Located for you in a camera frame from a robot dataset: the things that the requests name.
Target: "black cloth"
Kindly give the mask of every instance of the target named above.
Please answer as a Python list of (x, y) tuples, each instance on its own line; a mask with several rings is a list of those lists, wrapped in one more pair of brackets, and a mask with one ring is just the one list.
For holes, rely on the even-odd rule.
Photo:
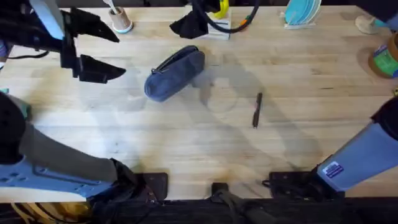
[(196, 9), (190, 11), (179, 21), (170, 25), (171, 30), (181, 38), (194, 39), (209, 33), (206, 20), (199, 15)]

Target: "wooden cup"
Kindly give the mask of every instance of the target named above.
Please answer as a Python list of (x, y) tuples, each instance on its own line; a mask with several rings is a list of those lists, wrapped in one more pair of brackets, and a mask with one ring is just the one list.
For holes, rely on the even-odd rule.
[(128, 18), (126, 12), (122, 7), (116, 7), (118, 14), (115, 14), (112, 9), (109, 10), (109, 16), (112, 19), (112, 27), (116, 32), (121, 34), (129, 32), (134, 24)]

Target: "sticker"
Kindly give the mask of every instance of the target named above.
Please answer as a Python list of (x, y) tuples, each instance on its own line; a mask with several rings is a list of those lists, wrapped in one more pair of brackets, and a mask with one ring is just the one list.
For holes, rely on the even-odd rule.
[(327, 165), (322, 171), (329, 178), (334, 178), (339, 173), (343, 172), (344, 168), (340, 164), (338, 164), (336, 161), (333, 161), (329, 165)]
[(398, 76), (398, 62), (393, 58), (387, 45), (380, 46), (373, 53), (373, 61), (376, 66), (384, 73), (390, 75), (392, 78)]

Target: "black mount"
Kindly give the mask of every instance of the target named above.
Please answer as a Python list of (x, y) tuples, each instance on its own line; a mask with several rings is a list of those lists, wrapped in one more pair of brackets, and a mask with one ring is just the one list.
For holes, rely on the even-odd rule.
[(332, 189), (316, 173), (317, 167), (310, 172), (271, 172), (263, 180), (263, 186), (271, 191), (277, 200), (340, 201), (344, 192)]

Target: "black cable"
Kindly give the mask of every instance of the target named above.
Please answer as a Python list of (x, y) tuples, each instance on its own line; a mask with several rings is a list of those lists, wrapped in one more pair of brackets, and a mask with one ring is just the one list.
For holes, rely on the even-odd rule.
[(59, 219), (59, 218), (53, 216), (41, 204), (35, 202), (35, 205), (38, 206), (39, 209), (41, 209), (46, 215), (48, 215), (50, 218), (52, 218), (55, 222), (76, 224), (76, 223), (86, 223), (89, 221), (89, 219), (83, 220), (83, 221), (77, 221), (77, 222), (65, 221), (65, 220), (62, 220), (62, 219)]
[(49, 54), (48, 50), (38, 55), (21, 55), (16, 57), (8, 57), (7, 59), (25, 59), (25, 58), (42, 58)]
[(202, 16), (202, 18), (204, 18), (206, 20), (206, 22), (209, 23), (214, 29), (216, 29), (216, 30), (218, 30), (220, 32), (227, 33), (227, 34), (234, 34), (234, 33), (237, 33), (239, 31), (242, 31), (244, 28), (246, 28), (253, 21), (254, 16), (256, 15), (256, 13), (257, 13), (257, 11), (258, 11), (258, 9), (260, 7), (260, 1), (261, 0), (256, 0), (256, 3), (254, 4), (253, 10), (251, 11), (249, 17), (246, 19), (247, 21), (243, 25), (241, 25), (241, 26), (239, 26), (237, 28), (233, 28), (233, 29), (226, 29), (224, 27), (221, 27), (221, 26), (217, 25), (214, 21), (212, 21), (210, 19), (210, 17), (207, 15), (207, 13), (201, 8), (201, 6), (198, 3), (198, 0), (191, 0), (191, 3), (192, 3), (193, 7), (198, 9), (200, 16)]
[(230, 198), (228, 198), (227, 196), (224, 197), (224, 194), (220, 194), (219, 197), (220, 197), (220, 199), (222, 199), (222, 201), (224, 201), (228, 205), (229, 210), (231, 211), (232, 223), (239, 224), (238, 212), (236, 211), (236, 207), (235, 207), (233, 201)]

